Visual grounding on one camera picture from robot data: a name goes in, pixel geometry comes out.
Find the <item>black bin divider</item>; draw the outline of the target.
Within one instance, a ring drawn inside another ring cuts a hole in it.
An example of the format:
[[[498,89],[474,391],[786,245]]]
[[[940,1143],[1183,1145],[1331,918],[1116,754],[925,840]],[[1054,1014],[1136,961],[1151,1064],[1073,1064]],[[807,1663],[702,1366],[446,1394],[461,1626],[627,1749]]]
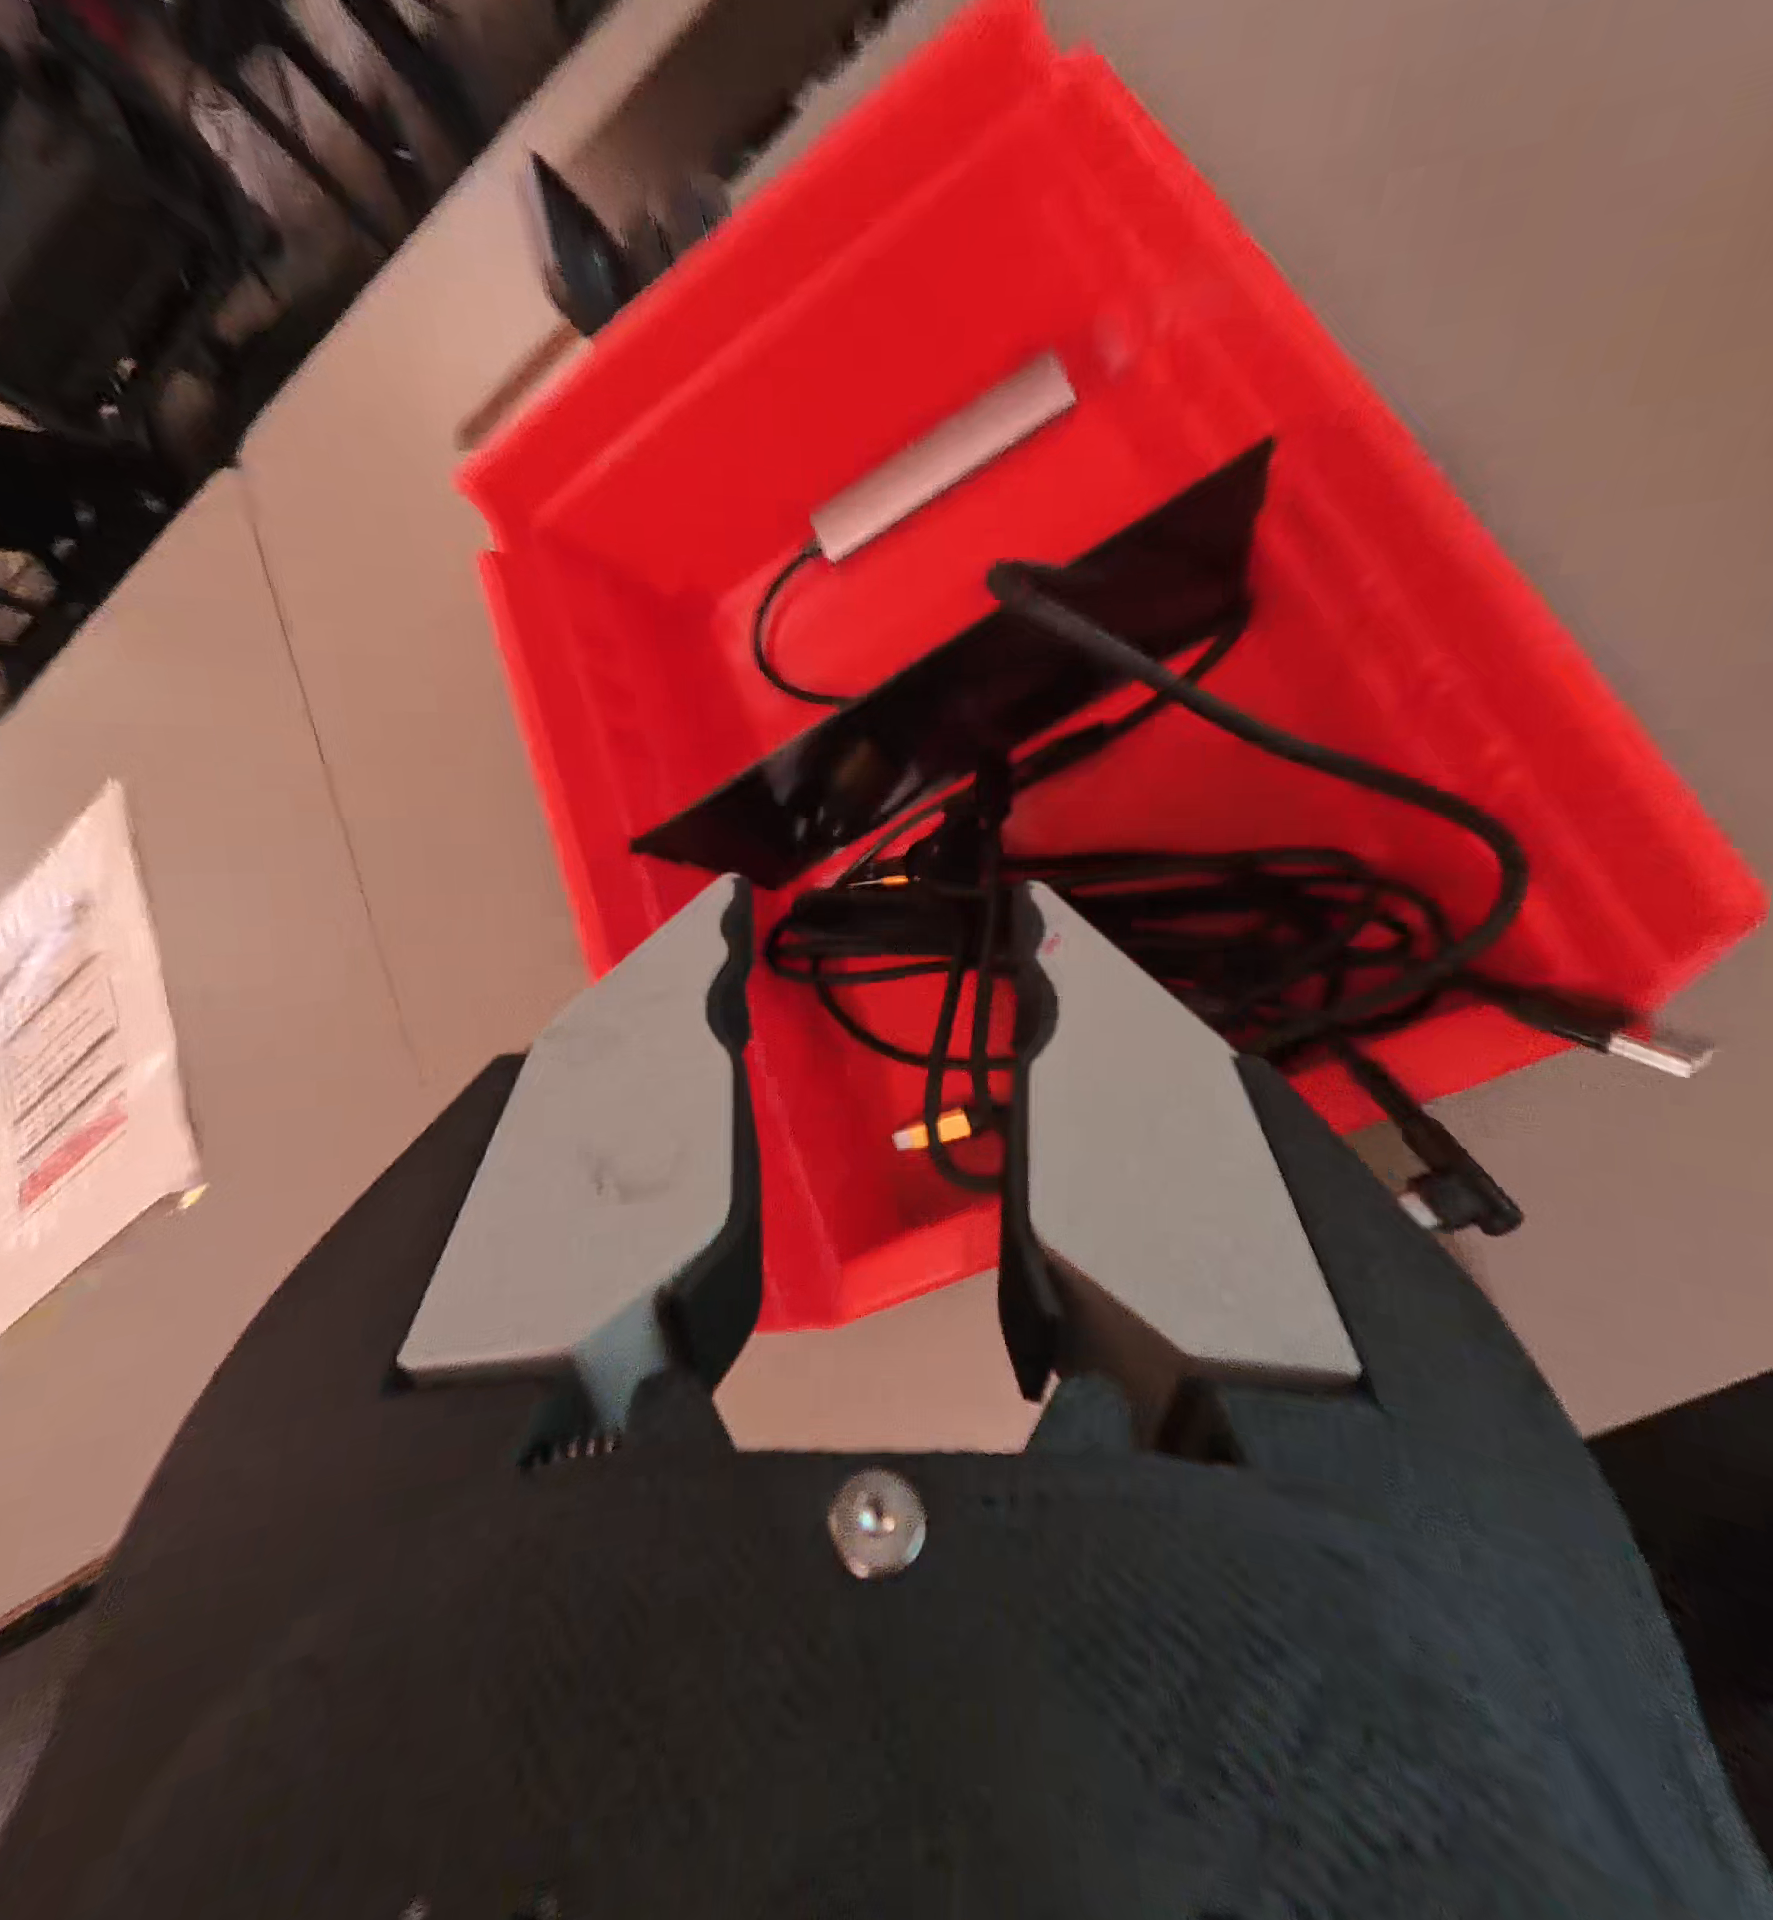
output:
[[[1234,632],[1268,492],[1262,439],[1090,552],[1048,568],[1073,611],[1151,658]],[[631,851],[783,888],[927,799],[1009,759],[1121,684],[1121,673],[996,606],[751,769],[635,836]]]

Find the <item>printed paper sheet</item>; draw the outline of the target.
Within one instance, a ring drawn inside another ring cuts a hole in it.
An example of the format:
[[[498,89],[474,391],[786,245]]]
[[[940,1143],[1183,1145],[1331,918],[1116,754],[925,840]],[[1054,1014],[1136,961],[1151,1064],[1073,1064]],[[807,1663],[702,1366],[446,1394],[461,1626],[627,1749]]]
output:
[[[200,1188],[154,905],[107,780],[0,896],[0,1339]]]

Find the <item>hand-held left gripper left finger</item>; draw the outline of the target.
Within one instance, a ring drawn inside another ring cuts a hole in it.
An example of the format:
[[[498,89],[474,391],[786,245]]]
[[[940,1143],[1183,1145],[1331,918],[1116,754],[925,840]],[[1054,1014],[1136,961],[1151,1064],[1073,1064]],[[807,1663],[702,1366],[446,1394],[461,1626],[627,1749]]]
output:
[[[537,1034],[423,1291],[414,1386],[530,1379],[567,1431],[715,1390],[764,1308],[749,1068],[755,888],[708,885]]]

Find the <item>red plastic bin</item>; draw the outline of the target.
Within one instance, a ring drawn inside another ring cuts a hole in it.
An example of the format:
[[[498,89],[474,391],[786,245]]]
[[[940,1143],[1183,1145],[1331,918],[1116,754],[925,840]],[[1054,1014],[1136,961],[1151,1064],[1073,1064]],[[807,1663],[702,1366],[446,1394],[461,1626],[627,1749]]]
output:
[[[1689,784],[1112,65],[970,3],[457,473],[594,974],[700,890],[631,840],[835,712],[751,653],[809,512],[1045,351],[1073,413],[803,572],[781,669],[856,699],[989,613],[996,559],[1077,561],[1269,437],[1209,686],[1494,817],[1528,875],[1172,709],[1015,791],[1019,866],[1114,905],[1101,853],[1204,855],[1224,892],[1337,851],[1399,886],[1397,931],[1432,905],[1472,971],[1636,1014],[1762,924]]]

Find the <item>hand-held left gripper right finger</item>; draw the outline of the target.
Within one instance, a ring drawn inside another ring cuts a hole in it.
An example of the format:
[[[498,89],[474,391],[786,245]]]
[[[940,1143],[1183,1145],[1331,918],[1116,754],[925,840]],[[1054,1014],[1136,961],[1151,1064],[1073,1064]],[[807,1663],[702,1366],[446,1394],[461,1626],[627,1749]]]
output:
[[[1015,888],[996,1319],[1019,1390],[1361,1377],[1239,1053],[1041,883]]]

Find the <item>grey usb hub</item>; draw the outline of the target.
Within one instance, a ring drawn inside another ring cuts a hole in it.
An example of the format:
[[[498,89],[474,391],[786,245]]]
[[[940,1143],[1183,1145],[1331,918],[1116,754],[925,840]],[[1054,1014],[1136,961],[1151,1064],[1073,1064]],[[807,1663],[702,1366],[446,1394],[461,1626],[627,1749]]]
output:
[[[751,653],[758,677],[786,699],[805,707],[848,705],[846,694],[799,684],[777,664],[773,621],[788,587],[814,565],[844,563],[880,540],[947,492],[994,467],[996,460],[1065,419],[1077,404],[1063,359],[1045,351],[813,508],[807,516],[809,538],[779,566],[756,602]]]

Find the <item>black charging case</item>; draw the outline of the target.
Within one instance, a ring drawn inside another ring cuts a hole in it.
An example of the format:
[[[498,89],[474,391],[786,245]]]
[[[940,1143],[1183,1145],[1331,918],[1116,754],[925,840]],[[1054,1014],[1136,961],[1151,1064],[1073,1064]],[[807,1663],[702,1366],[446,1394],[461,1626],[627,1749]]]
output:
[[[638,291],[620,237],[562,177],[545,157],[530,153],[541,275],[564,321],[582,338],[605,329]]]

